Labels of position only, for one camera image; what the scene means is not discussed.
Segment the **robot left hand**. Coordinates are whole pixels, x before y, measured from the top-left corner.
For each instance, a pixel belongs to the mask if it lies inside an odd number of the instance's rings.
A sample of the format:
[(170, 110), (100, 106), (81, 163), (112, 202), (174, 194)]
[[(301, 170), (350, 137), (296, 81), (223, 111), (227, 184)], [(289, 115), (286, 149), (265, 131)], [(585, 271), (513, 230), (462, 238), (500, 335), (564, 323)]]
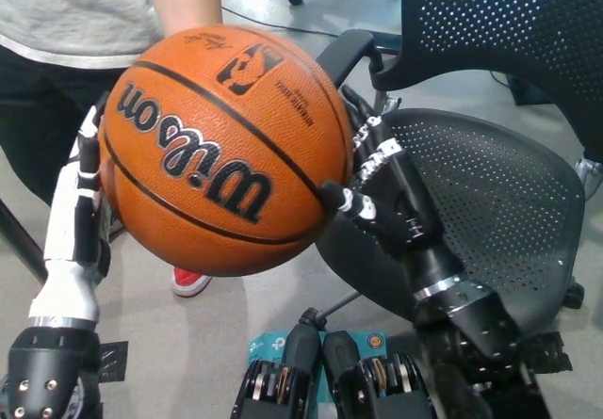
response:
[(94, 330), (99, 322), (95, 289), (110, 254), (98, 141), (107, 97), (90, 108), (58, 176), (43, 251), (47, 278), (29, 310), (36, 327)]

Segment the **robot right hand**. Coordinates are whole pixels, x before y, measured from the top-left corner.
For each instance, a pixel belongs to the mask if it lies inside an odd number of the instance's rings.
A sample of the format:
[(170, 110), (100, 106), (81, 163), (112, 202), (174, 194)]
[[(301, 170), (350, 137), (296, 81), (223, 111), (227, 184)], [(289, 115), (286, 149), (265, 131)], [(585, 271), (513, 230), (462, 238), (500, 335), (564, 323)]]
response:
[(329, 207), (377, 237), (406, 269), (415, 300), (424, 302), (461, 281), (464, 271), (444, 241), (442, 222), (409, 151), (385, 117), (354, 89), (341, 88), (352, 129), (356, 190), (335, 181), (320, 187)]

